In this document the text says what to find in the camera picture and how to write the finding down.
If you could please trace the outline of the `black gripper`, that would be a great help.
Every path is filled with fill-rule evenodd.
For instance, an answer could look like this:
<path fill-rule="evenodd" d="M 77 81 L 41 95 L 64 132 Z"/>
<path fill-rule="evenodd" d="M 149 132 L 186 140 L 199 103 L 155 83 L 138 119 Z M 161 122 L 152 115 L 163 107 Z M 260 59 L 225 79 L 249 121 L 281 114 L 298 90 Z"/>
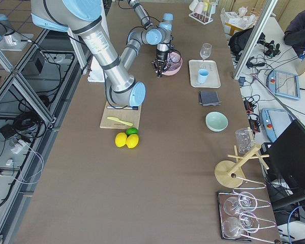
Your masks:
<path fill-rule="evenodd" d="M 171 63 L 167 62 L 166 60 L 155 59 L 151 63 L 152 63 L 154 71 L 157 74 L 157 77 L 162 77 L 163 72 L 168 71 L 171 66 Z"/>

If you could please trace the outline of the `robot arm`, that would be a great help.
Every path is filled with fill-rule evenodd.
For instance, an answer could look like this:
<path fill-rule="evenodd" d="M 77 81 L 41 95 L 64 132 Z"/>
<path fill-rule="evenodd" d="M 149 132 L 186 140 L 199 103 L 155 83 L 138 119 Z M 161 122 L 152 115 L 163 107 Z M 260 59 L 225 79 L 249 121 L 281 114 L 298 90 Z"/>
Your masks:
<path fill-rule="evenodd" d="M 129 6 L 134 10 L 140 19 L 140 24 L 144 28 L 141 31 L 131 31 L 127 37 L 127 44 L 121 55 L 121 62 L 128 70 L 134 59 L 138 56 L 141 46 L 156 46 L 156 56 L 151 62 L 158 77 L 169 70 L 171 62 L 168 60 L 172 51 L 171 41 L 173 15 L 165 13 L 163 21 L 159 25 L 153 24 L 152 17 L 143 8 L 140 1 L 128 1 Z"/>
<path fill-rule="evenodd" d="M 129 74 L 104 31 L 100 1 L 32 1 L 35 25 L 80 36 L 111 82 L 108 96 L 115 104 L 140 106 L 145 85 Z"/>

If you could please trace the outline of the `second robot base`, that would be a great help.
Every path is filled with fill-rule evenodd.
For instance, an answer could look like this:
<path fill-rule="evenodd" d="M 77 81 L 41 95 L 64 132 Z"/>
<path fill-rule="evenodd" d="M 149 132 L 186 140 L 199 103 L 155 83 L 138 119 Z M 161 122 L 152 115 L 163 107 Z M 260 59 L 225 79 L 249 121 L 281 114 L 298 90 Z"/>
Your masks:
<path fill-rule="evenodd" d="M 8 17 L 0 14 L 0 50 L 22 51 L 33 34 L 20 34 L 11 25 Z"/>

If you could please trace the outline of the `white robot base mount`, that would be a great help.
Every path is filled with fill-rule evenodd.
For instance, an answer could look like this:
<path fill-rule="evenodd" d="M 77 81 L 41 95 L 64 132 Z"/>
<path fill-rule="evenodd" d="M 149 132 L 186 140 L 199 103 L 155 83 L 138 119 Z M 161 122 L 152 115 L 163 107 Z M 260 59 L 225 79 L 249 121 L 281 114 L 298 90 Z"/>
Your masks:
<path fill-rule="evenodd" d="M 104 71 L 99 65 L 99 62 L 97 61 L 96 57 L 93 55 L 90 69 L 89 69 L 89 75 L 87 78 L 88 82 L 92 83 L 104 83 L 105 82 L 105 75 Z"/>

